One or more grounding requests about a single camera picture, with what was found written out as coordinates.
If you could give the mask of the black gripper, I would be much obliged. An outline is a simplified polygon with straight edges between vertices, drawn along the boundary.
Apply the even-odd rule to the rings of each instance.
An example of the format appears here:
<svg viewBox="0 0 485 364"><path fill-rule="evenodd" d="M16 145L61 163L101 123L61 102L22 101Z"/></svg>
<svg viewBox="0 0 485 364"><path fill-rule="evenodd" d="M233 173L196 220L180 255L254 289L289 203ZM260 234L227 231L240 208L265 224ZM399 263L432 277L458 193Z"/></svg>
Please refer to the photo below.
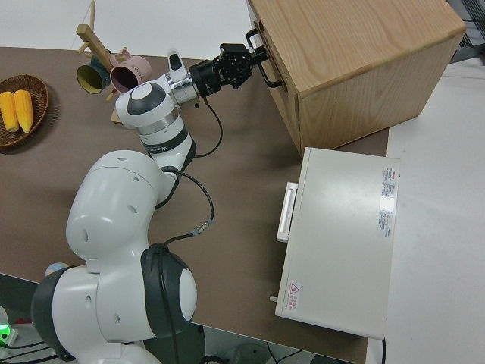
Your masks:
<svg viewBox="0 0 485 364"><path fill-rule="evenodd" d="M205 98L220 91L224 85L239 88L252 75L252 67L267 59L264 46L249 52L243 44L222 43L219 56L190 66L189 72L198 94Z"/></svg>

